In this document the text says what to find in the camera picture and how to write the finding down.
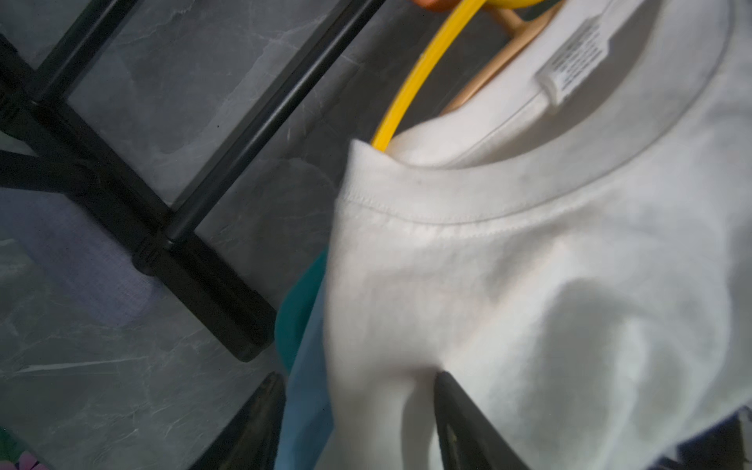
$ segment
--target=clothing rack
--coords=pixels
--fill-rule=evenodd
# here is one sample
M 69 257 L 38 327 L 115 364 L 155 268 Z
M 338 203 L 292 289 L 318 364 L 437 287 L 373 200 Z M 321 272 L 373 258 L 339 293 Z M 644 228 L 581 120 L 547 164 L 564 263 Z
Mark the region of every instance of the clothing rack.
M 83 205 L 139 271 L 159 278 L 235 357 L 250 361 L 271 343 L 276 312 L 195 229 L 384 0 L 343 0 L 332 10 L 177 210 L 65 103 L 137 1 L 92 0 L 37 70 L 0 35 L 0 130 L 38 155 L 0 153 L 0 186 L 64 193 Z

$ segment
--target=clothing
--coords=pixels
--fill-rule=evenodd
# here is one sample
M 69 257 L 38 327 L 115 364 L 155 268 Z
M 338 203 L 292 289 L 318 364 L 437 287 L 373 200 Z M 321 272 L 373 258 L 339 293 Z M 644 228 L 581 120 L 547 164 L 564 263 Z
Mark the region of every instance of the clothing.
M 311 309 L 321 290 L 327 253 L 325 248 L 313 264 L 308 266 L 285 296 L 274 320 L 274 345 L 287 371 L 293 370 Z
M 752 5 L 607 3 L 556 113 L 527 78 L 581 2 L 388 155 L 353 143 L 317 468 L 442 468 L 440 370 L 533 470 L 646 468 L 752 396 Z
M 287 381 L 274 470 L 311 470 L 334 426 L 323 349 L 324 286 L 316 296 Z

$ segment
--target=purple flower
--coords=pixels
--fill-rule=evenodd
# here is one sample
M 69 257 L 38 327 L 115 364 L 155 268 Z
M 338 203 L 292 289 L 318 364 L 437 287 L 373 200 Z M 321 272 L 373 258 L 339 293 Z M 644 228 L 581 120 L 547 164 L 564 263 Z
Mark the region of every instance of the purple flower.
M 47 470 L 47 467 L 39 463 L 37 458 L 30 453 L 24 452 L 18 458 L 17 464 L 13 464 L 7 460 L 1 461 L 0 470 Z

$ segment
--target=teal fabric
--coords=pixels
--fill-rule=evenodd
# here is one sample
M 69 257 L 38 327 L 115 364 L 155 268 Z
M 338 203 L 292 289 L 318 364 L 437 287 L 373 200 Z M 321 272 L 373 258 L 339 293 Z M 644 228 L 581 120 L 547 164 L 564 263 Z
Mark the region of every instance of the teal fabric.
M 274 323 L 274 343 L 282 358 L 282 364 L 290 372 L 303 339 L 305 326 L 311 316 L 316 295 L 326 271 L 325 249 L 287 293 Z
M 314 470 L 334 429 L 324 358 L 325 283 L 321 283 L 287 381 L 287 400 L 274 470 Z

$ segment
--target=black metal frame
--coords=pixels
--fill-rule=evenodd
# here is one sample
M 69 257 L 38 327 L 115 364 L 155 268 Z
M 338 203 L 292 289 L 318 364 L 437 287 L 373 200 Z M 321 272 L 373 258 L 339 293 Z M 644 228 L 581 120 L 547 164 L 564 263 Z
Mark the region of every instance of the black metal frame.
M 188 470 L 273 470 L 285 401 L 284 379 L 272 372 Z
M 175 212 L 65 103 L 137 1 L 92 0 L 36 71 L 0 35 L 0 130 L 40 157 L 0 154 L 0 186 L 68 194 L 133 253 L 136 268 L 248 361 L 271 342 L 276 312 L 194 230 L 384 0 L 343 0 L 334 9 Z
M 433 406 L 446 470 L 529 470 L 449 372 L 436 375 Z

